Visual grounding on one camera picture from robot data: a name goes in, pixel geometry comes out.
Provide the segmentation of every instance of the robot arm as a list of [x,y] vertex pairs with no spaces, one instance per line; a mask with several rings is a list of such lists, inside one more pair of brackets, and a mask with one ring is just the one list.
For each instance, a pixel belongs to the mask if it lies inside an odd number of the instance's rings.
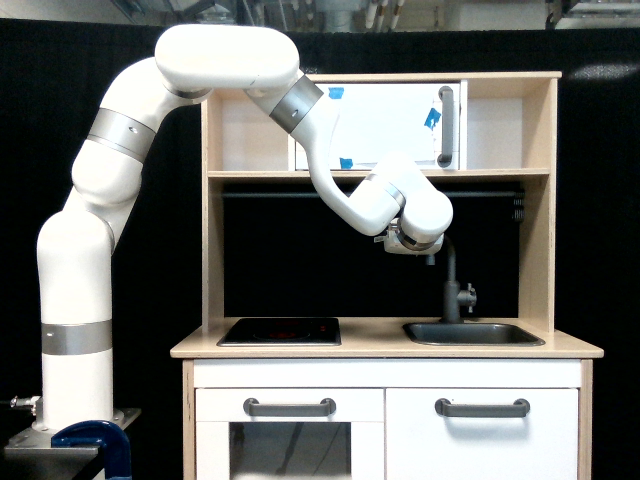
[[321,198],[359,232],[380,233],[402,210],[389,238],[396,251],[415,253],[431,247],[451,222],[448,199],[399,154],[381,162],[351,197],[340,191],[328,164],[337,112],[299,70],[298,52],[285,35],[205,25],[167,30],[155,58],[127,68],[110,86],[73,164],[63,211],[38,237],[48,429],[112,418],[111,253],[162,120],[177,107],[204,101],[214,88],[245,90],[298,140]]
[[[217,44],[225,47],[211,48]],[[388,251],[425,251],[451,223],[453,210],[447,197],[401,153],[380,162],[351,197],[342,193],[328,161],[338,112],[299,70],[298,51],[281,33],[250,27],[178,26],[158,41],[156,62],[167,81],[182,90],[244,89],[304,147],[320,197],[357,231],[377,235],[402,209],[397,234],[388,237],[398,245]]]

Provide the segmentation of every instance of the sink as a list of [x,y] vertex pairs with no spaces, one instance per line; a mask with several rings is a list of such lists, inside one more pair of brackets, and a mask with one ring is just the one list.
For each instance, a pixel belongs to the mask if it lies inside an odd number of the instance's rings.
[[412,342],[425,345],[544,345],[535,335],[503,323],[407,323],[402,328]]

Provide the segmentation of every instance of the wooden shelf unit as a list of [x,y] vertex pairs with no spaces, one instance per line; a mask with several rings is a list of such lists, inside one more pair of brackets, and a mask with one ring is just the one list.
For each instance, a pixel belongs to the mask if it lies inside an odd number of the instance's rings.
[[[467,169],[428,170],[434,183],[519,182],[519,320],[554,330],[555,187],[559,72],[311,75],[316,83],[467,82]],[[290,171],[290,141],[244,93],[217,90],[202,106],[203,328],[224,317],[224,212],[227,183],[310,184]],[[356,183],[367,171],[333,172]]]

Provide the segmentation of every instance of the cabinet handle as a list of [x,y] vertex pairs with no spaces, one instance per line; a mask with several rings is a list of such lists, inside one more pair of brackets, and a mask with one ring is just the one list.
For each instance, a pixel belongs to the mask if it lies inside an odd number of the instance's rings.
[[336,411],[336,402],[325,398],[316,405],[268,405],[247,398],[242,408],[251,417],[328,417]]
[[438,155],[438,165],[444,168],[451,165],[453,159],[453,90],[451,87],[442,87],[438,95],[442,99],[442,153]]
[[513,405],[452,405],[446,398],[436,400],[436,412],[444,417],[524,418],[531,405],[519,398]]

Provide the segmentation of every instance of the black faucet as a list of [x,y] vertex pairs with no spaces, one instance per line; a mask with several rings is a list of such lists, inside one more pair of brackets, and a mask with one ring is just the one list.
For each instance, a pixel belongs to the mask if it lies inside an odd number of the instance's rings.
[[460,307],[469,307],[469,313],[476,304],[476,290],[468,284],[467,290],[460,290],[460,283],[456,280],[456,249],[451,239],[444,236],[447,247],[447,281],[444,282],[442,323],[463,323],[460,318]]

